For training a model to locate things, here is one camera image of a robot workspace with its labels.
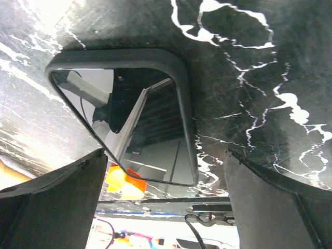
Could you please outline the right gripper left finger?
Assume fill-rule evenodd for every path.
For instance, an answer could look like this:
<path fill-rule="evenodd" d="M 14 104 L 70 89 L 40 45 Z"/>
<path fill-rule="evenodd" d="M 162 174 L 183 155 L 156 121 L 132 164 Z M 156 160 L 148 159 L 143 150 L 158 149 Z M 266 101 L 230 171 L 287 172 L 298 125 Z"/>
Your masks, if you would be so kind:
<path fill-rule="evenodd" d="M 1 190 L 1 248 L 85 248 L 106 167 L 100 148 Z"/>

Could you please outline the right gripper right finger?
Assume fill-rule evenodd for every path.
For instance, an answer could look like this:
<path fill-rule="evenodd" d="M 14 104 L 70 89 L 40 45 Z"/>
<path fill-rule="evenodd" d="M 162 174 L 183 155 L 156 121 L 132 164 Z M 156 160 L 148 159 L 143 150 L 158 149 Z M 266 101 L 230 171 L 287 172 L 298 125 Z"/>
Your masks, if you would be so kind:
<path fill-rule="evenodd" d="M 331 248 L 331 191 L 227 150 L 224 172 L 241 248 Z"/>

